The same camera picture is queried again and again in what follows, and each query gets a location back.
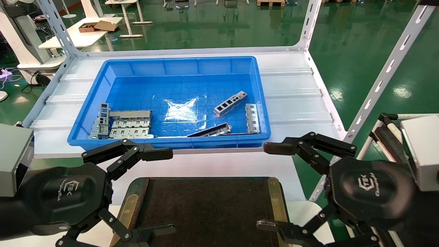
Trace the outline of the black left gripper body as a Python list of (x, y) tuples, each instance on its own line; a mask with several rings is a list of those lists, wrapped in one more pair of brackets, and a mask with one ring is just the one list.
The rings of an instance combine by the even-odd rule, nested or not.
[(113, 194), (108, 174), (97, 165), (31, 171), (21, 198), (32, 228), (92, 228), (108, 210)]

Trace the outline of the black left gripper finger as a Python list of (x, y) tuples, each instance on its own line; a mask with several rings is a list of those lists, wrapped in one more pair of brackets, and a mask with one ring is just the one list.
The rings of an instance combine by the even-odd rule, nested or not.
[(130, 139), (121, 139), (82, 153), (84, 163), (95, 165), (117, 158), (107, 167), (110, 180), (116, 181), (139, 161), (165, 161), (173, 158), (171, 148), (154, 148), (150, 143), (138, 144)]
[[(97, 215), (119, 236), (115, 247), (150, 247), (156, 236), (176, 232), (174, 224), (128, 230), (108, 209), (101, 209)], [(77, 241), (81, 231), (81, 228), (72, 226), (66, 235), (57, 241), (57, 247), (94, 247), (95, 245)]]

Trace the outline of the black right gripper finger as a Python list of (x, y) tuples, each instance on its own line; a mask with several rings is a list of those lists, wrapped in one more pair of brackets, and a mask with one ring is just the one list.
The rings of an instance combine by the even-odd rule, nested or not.
[(318, 150), (336, 157), (354, 157), (357, 147), (315, 132), (307, 133), (299, 138), (286, 137), (282, 142), (266, 142), (264, 152), (272, 155), (298, 155), (320, 175), (328, 175), (330, 161)]
[(258, 220), (257, 228), (277, 232), (283, 243), (302, 247), (376, 247), (378, 245), (378, 237), (370, 230), (361, 233), (358, 237), (339, 242), (323, 244), (318, 241), (314, 233), (331, 217), (342, 215), (345, 215), (345, 212), (339, 206), (328, 204), (304, 226), (283, 221)]

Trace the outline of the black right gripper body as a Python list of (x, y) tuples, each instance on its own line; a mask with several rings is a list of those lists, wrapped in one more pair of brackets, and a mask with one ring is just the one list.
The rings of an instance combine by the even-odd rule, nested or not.
[(345, 224), (397, 229), (416, 194), (416, 183), (403, 164), (345, 157), (330, 167), (331, 199)]

